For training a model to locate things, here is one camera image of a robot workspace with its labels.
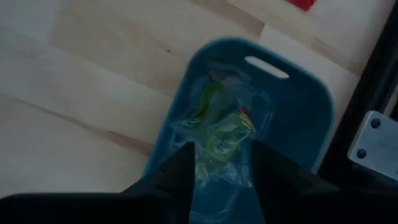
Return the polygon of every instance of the blue plastic tray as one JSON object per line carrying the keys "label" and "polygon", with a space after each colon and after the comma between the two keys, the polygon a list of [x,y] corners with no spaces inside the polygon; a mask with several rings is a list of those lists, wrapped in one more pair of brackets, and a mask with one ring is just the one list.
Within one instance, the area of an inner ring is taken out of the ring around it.
{"label": "blue plastic tray", "polygon": [[[247,63],[245,57],[248,56],[273,65],[288,74],[289,78],[277,78]],[[267,136],[259,140],[295,160],[303,168],[316,172],[334,121],[333,103],[326,88],[302,68],[255,43],[243,39],[220,39],[205,45],[192,58],[157,138],[145,174],[155,171],[172,153],[165,150],[172,134],[169,123],[190,103],[187,93],[192,89],[194,80],[209,74],[209,63],[234,67],[251,76],[250,84],[267,93],[274,110]],[[239,193],[235,204],[234,217],[230,217],[227,223],[258,221],[256,218],[261,212],[254,189]]]}

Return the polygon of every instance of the red object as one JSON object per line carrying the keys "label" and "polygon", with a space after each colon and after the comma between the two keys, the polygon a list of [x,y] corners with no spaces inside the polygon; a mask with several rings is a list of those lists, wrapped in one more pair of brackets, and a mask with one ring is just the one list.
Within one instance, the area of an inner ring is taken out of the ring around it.
{"label": "red object", "polygon": [[248,115],[248,109],[245,106],[241,107],[241,111],[242,111],[242,113]]}
{"label": "red object", "polygon": [[304,11],[308,11],[317,0],[286,0],[286,1],[303,9]]}

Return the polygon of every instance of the metal bracket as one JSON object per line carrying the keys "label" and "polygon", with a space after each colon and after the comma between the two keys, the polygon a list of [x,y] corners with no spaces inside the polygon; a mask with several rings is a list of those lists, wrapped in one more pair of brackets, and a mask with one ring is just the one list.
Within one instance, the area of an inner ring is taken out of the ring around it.
{"label": "metal bracket", "polygon": [[398,122],[377,111],[366,113],[348,159],[398,180]]}
{"label": "metal bracket", "polygon": [[362,185],[358,182],[358,175],[347,153],[366,113],[383,113],[398,84],[397,26],[398,1],[394,4],[318,172],[339,187]]}

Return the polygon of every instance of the wooden floor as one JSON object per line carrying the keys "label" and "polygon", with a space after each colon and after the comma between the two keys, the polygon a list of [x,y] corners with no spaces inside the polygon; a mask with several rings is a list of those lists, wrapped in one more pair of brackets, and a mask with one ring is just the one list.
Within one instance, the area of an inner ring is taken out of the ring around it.
{"label": "wooden floor", "polygon": [[142,174],[192,54],[259,41],[318,77],[337,124],[394,0],[0,0],[0,197]]}

